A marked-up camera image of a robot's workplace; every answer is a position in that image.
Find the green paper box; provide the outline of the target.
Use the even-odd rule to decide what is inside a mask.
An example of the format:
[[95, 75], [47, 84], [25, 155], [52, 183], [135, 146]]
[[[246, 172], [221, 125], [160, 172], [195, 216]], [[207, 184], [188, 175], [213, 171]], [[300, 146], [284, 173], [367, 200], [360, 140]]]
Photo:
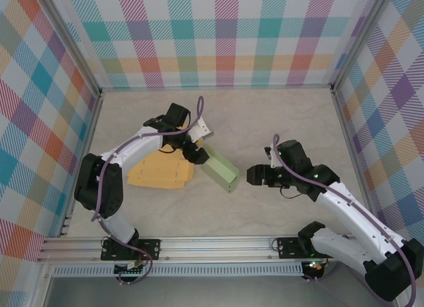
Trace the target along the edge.
[[209, 159], [201, 166], [202, 171], [225, 192], [231, 194], [237, 187], [240, 170], [212, 146], [204, 145], [203, 148]]

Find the orange paper box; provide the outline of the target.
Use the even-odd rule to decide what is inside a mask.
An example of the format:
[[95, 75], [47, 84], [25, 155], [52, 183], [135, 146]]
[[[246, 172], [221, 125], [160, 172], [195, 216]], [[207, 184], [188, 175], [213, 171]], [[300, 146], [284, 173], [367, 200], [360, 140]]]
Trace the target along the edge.
[[180, 149], [166, 145], [159, 151], [162, 138], [152, 127], [143, 127], [134, 142], [127, 146], [129, 159], [125, 162], [127, 183], [145, 188], [172, 190], [183, 188], [193, 178], [194, 165]]

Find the grey metal sheet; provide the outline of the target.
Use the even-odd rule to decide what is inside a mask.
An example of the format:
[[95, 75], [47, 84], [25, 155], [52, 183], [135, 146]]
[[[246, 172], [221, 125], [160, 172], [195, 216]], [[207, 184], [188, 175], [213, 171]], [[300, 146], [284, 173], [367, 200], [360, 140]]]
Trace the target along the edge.
[[391, 307], [348, 274], [300, 277], [152, 277], [134, 286], [114, 278], [54, 278], [43, 307]]

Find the thin aluminium floor rail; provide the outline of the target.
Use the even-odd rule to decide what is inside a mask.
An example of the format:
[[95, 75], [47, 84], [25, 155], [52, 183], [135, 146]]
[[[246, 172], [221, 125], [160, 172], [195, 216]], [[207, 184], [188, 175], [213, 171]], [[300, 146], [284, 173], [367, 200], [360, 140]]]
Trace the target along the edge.
[[289, 84], [289, 85], [259, 85], [259, 86], [183, 86], [183, 87], [153, 87], [153, 88], [102, 88], [107, 92], [162, 92], [162, 91], [203, 91], [203, 90], [274, 90], [274, 89], [331, 89], [331, 84]]

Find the aluminium side floor rail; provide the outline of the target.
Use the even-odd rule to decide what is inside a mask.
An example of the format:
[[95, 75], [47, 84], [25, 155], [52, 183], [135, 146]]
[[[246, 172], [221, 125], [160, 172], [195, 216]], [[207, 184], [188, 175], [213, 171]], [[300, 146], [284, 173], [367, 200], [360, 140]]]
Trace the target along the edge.
[[339, 123], [341, 125], [341, 129], [343, 132], [343, 137], [346, 142], [346, 147], [351, 159], [351, 163], [354, 169], [354, 173], [356, 176], [356, 180], [358, 181], [358, 186], [360, 188], [360, 193], [362, 196], [362, 200], [364, 202], [364, 206], [374, 215], [377, 214], [376, 208], [374, 204], [371, 201], [371, 195], [368, 190], [368, 186], [364, 177], [364, 174], [362, 173], [361, 167], [360, 167], [360, 160], [356, 151], [356, 146], [354, 144], [353, 138], [350, 135], [350, 131], [348, 128], [347, 119], [343, 113], [342, 106], [339, 102], [339, 99], [337, 97], [337, 93], [333, 88], [330, 88], [331, 91], [331, 99], [333, 101], [333, 104], [335, 106], [335, 111], [337, 114], [337, 117], [339, 119]]
[[66, 201], [64, 202], [64, 207], [62, 208], [62, 212], [60, 214], [59, 224], [55, 232], [55, 237], [61, 237], [61, 236], [67, 235], [67, 232], [64, 232], [65, 225], [66, 225], [65, 221], [69, 217], [71, 217], [73, 213], [73, 208], [76, 202], [74, 198], [74, 191], [76, 189], [78, 175], [80, 173], [81, 162], [84, 156], [87, 155], [90, 150], [102, 105], [103, 105], [103, 90], [99, 90], [96, 93], [95, 101], [93, 104], [93, 112], [91, 115], [91, 119], [89, 120], [89, 127], [87, 128], [85, 139], [83, 141], [83, 146], [81, 148], [81, 156], [77, 159], [74, 180], [72, 181], [72, 185], [69, 190], [68, 196], [66, 198]]

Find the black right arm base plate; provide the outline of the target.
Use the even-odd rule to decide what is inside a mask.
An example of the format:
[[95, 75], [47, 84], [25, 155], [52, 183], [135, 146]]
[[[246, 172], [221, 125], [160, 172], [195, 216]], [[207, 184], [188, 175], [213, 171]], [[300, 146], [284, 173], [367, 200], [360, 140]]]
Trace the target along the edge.
[[278, 252], [280, 259], [328, 259], [310, 246], [304, 247], [298, 237], [277, 237], [271, 242], [271, 248]]

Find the wide aluminium base rail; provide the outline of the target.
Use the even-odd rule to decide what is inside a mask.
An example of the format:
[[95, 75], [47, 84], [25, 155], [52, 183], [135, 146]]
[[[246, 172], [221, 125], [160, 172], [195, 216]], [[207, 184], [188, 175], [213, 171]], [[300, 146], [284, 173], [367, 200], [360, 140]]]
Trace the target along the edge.
[[[47, 238], [38, 263], [104, 263], [103, 237]], [[263, 263], [279, 261], [273, 236], [159, 237], [155, 263]]]

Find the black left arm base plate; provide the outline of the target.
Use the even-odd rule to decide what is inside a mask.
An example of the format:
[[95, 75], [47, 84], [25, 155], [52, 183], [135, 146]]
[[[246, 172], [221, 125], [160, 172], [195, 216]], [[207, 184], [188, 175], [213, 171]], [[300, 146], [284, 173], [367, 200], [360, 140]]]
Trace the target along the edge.
[[[160, 242], [161, 240], [159, 239], [138, 239], [132, 246], [147, 252], [155, 261], [159, 259]], [[106, 237], [101, 241], [100, 259], [102, 261], [145, 261], [148, 258], [145, 254], [140, 253], [140, 251], [120, 245], [116, 241]]]

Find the aluminium frame post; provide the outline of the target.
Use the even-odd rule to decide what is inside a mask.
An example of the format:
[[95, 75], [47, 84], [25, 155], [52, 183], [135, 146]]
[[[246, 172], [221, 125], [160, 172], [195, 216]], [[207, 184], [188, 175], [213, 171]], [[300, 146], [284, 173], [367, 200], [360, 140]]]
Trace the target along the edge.
[[354, 6], [352, 17], [346, 27], [346, 36], [343, 37], [338, 47], [333, 64], [333, 70], [329, 77], [329, 88], [335, 95], [349, 72], [352, 70], [355, 60], [390, 0], [358, 0]]
[[81, 75], [87, 82], [89, 88], [94, 92], [96, 97], [101, 97], [101, 87], [97, 83], [91, 68], [86, 62], [83, 54], [81, 53], [75, 39], [73, 38], [66, 22], [63, 20], [60, 12], [54, 3], [54, 0], [37, 0], [40, 6], [49, 18], [52, 26], [55, 28], [57, 35], [64, 44], [65, 49], [70, 53], [70, 56], [76, 63], [77, 68], [80, 70]]

